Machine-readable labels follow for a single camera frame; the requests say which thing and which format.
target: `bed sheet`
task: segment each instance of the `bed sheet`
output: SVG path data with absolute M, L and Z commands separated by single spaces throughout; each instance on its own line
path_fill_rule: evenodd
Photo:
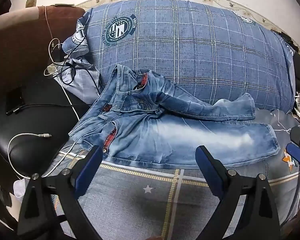
M 280 224 L 283 224 L 296 214 L 300 206 L 300 167 L 284 152 L 290 142 L 290 129 L 298 122 L 291 114 L 259 109 L 253 122 L 272 125 L 281 150 L 266 161 L 234 169 L 244 176 L 255 177 L 259 173 L 267 176 Z M 66 148 L 51 166 L 60 160 Z M 75 146 L 53 174 L 63 168 L 72 168 L 86 154 L 87 151 Z M 57 214 L 62 214 L 57 196 L 53 197 L 53 202 Z M 79 198 L 85 214 L 104 240 L 141 240 L 150 236 L 162 236 L 168 240 L 195 239 L 218 202 L 200 170 L 140 169 L 108 162 L 101 164 L 87 193 Z M 226 235 L 234 232 L 243 204 L 242 196 Z M 62 225 L 65 233 L 73 236 L 68 223 Z

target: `black leather seat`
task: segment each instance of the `black leather seat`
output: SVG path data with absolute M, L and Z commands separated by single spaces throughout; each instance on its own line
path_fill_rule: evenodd
M 67 92 L 75 109 L 82 117 L 89 106 Z M 25 104 L 69 105 L 61 86 L 53 79 L 37 73 L 22 85 Z M 0 154 L 8 161 L 7 148 L 10 139 L 19 133 L 50 133 L 52 137 L 39 138 L 24 135 L 15 138 L 10 145 L 11 161 L 18 172 L 31 176 L 43 174 L 68 140 L 68 132 L 78 122 L 71 107 L 33 106 L 18 114 L 7 116 L 6 99 L 0 100 Z

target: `screw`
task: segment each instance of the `screw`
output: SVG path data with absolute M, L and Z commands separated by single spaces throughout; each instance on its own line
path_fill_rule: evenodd
M 39 174 L 38 173 L 32 174 L 31 178 L 32 179 L 37 179 L 37 178 L 39 178 Z
M 237 172 L 236 172 L 235 170 L 228 170 L 228 174 L 229 174 L 230 176 L 234 176 L 234 175 L 237 174 Z
M 265 180 L 266 179 L 266 176 L 264 175 L 264 174 L 259 174 L 259 178 L 261 179 L 261 180 Z
M 61 174 L 62 175 L 68 175 L 70 173 L 70 169 L 63 169 L 62 171 L 61 171 Z

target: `plaid fabric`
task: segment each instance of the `plaid fabric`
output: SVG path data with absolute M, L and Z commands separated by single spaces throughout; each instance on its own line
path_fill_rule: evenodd
M 209 104 L 248 92 L 258 108 L 292 109 L 294 51 L 250 19 L 184 0 L 127 0 L 87 14 L 89 52 L 83 58 L 100 71 L 104 84 L 122 64 L 154 70 Z M 114 20 L 131 15 L 134 33 L 116 44 L 105 42 Z

